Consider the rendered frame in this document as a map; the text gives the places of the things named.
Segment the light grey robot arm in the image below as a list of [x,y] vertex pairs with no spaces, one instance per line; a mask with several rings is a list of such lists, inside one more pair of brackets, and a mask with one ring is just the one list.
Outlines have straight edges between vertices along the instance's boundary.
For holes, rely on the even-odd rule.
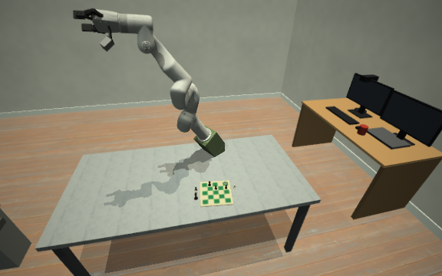
[[[161,70],[173,81],[173,86],[170,88],[172,104],[178,110],[182,110],[177,120],[177,128],[184,133],[191,129],[200,142],[209,140],[212,135],[211,130],[205,128],[196,115],[200,101],[199,91],[192,83],[191,76],[153,36],[152,17],[131,14],[120,14],[119,17],[121,32],[137,34],[138,48],[145,54],[151,53]],[[109,36],[100,42],[105,51],[114,46],[110,25],[108,25],[108,33]]]

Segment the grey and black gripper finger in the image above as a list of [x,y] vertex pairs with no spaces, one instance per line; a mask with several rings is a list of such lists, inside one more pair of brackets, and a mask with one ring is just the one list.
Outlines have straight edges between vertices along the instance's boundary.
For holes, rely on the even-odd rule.
[[[100,18],[104,17],[104,15],[102,15],[100,12],[98,12],[94,8],[91,8],[91,9],[88,9],[88,10],[84,10],[84,11],[73,10],[73,17],[74,17],[74,19],[89,19],[89,20],[92,20],[95,15],[100,17]],[[89,17],[89,16],[91,16],[91,17]]]
[[92,24],[81,24],[81,30],[82,31],[93,31],[93,32],[105,34],[105,33],[97,31],[97,29]]

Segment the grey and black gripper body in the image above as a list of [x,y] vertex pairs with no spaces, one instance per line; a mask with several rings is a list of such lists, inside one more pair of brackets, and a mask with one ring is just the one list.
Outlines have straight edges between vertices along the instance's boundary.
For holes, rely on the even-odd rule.
[[[97,10],[97,9],[96,9]],[[120,29],[120,17],[119,13],[113,12],[113,11],[105,11],[105,10],[97,10],[102,15],[104,15],[103,18],[97,17],[96,15],[92,19],[92,22],[94,23],[95,28],[97,31],[102,33],[108,33],[108,25],[110,25],[111,33],[122,33]]]

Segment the green and cream chessboard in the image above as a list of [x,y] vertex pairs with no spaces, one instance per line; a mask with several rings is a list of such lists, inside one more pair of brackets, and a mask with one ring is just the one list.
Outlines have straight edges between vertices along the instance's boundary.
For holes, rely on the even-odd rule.
[[[227,189],[225,189],[224,182],[213,181],[210,182],[211,186],[208,186],[209,182],[200,182],[200,207],[233,205],[229,180],[226,180]],[[215,189],[215,186],[217,189]]]

